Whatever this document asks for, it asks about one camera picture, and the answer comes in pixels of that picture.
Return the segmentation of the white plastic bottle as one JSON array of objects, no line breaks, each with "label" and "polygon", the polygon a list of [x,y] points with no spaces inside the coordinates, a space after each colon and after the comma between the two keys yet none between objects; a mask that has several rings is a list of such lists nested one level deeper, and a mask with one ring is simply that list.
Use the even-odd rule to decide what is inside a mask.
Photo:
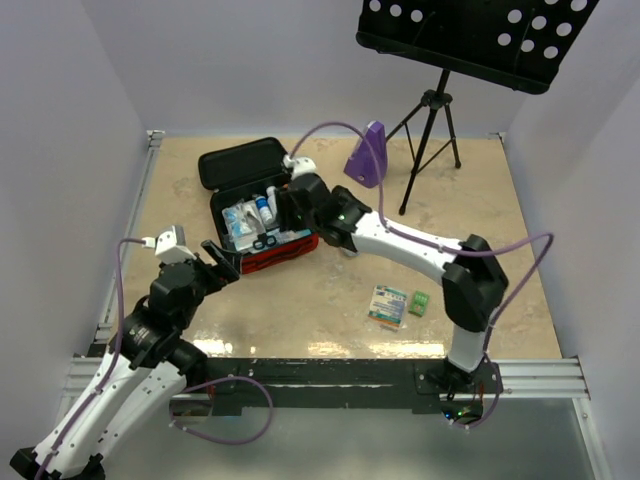
[{"label": "white plastic bottle", "polygon": [[267,193],[267,202],[269,205],[269,209],[272,215],[276,217],[278,214],[277,199],[276,199],[277,188],[275,186],[269,186],[266,189],[266,193]]}]

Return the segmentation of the white gauze packet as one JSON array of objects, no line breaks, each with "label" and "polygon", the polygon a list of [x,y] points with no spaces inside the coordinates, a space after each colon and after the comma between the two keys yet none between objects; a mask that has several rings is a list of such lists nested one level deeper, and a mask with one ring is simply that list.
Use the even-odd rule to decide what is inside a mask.
[{"label": "white gauze packet", "polygon": [[254,243],[258,241],[256,234],[242,235],[234,238],[231,243],[234,249],[238,252],[254,249]]}]

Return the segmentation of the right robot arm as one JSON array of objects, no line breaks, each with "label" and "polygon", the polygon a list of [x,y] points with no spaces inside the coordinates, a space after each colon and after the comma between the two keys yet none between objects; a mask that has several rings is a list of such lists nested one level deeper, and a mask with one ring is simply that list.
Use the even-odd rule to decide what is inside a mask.
[{"label": "right robot arm", "polygon": [[437,237],[391,222],[347,188],[328,188],[314,173],[291,180],[275,198],[283,229],[308,229],[332,247],[385,258],[440,285],[445,313],[454,324],[446,382],[459,393],[480,382],[490,321],[509,286],[484,238]]}]

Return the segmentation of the green small box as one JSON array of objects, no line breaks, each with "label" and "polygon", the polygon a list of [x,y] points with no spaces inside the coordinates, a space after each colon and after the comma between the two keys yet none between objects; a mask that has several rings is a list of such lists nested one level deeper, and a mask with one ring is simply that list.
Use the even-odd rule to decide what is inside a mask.
[{"label": "green small box", "polygon": [[415,291],[409,304],[409,313],[418,317],[423,317],[427,310],[429,299],[430,297],[428,294],[421,291]]}]

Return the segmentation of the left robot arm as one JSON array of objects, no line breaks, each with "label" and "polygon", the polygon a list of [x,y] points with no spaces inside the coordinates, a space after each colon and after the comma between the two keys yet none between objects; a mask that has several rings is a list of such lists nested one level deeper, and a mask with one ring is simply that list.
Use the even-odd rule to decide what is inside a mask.
[{"label": "left robot arm", "polygon": [[119,315],[96,373],[60,424],[12,457],[25,479],[104,478],[104,461],[160,405],[206,383],[205,354],[181,335],[206,296],[239,279],[241,256],[206,240],[206,263],[173,231],[138,243],[154,251],[159,275],[134,310]]}]

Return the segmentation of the bandage packets pile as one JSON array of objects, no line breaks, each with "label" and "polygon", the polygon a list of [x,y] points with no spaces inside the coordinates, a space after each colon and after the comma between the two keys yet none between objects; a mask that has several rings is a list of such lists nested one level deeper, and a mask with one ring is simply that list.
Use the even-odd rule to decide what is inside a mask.
[{"label": "bandage packets pile", "polygon": [[386,328],[399,330],[407,305],[407,294],[385,285],[376,285],[368,307],[368,317]]}]

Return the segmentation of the red black medicine case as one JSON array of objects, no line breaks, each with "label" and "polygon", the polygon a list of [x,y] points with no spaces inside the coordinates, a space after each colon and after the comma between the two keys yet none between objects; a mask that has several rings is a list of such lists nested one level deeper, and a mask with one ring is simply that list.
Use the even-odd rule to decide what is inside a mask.
[{"label": "red black medicine case", "polygon": [[[227,231],[222,210],[237,202],[250,202],[255,215],[261,220],[254,196],[262,195],[267,199],[266,189],[269,186],[287,186],[291,177],[283,165],[285,154],[286,150],[279,140],[265,137],[204,153],[199,157],[200,182],[212,193],[209,207],[223,249],[238,252],[232,246],[234,238]],[[282,231],[276,217],[274,223],[265,228],[268,233],[272,230]],[[250,274],[293,260],[315,250],[318,243],[319,237],[312,233],[294,242],[277,243],[272,248],[240,251],[241,272]]]}]

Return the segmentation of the small blue label bottle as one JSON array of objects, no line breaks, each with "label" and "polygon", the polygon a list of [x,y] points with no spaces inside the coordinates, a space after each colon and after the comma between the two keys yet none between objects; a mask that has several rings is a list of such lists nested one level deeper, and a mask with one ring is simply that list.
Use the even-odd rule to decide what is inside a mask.
[{"label": "small blue label bottle", "polygon": [[265,226],[272,225],[275,217],[269,207],[267,199],[262,195],[254,196],[254,203],[258,209],[260,218]]}]

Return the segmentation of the black handled scissors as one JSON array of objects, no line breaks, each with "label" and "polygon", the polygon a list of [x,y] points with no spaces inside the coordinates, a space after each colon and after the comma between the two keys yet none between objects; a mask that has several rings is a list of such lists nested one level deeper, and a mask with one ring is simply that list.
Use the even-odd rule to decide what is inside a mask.
[{"label": "black handled scissors", "polygon": [[252,242],[252,248],[254,250],[260,251],[277,245],[276,237],[267,232],[262,221],[256,215],[247,213],[246,219],[253,233],[256,235],[256,239]]}]

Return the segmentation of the blue pouch packet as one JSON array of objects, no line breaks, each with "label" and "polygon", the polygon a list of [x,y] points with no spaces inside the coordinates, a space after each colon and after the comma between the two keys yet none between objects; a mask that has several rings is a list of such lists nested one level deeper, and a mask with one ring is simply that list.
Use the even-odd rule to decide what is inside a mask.
[{"label": "blue pouch packet", "polygon": [[310,236],[312,232],[309,229],[304,229],[300,231],[280,231],[280,230],[272,230],[269,232],[271,236],[273,236],[278,244],[286,244],[290,242],[294,242],[301,238],[305,238]]}]

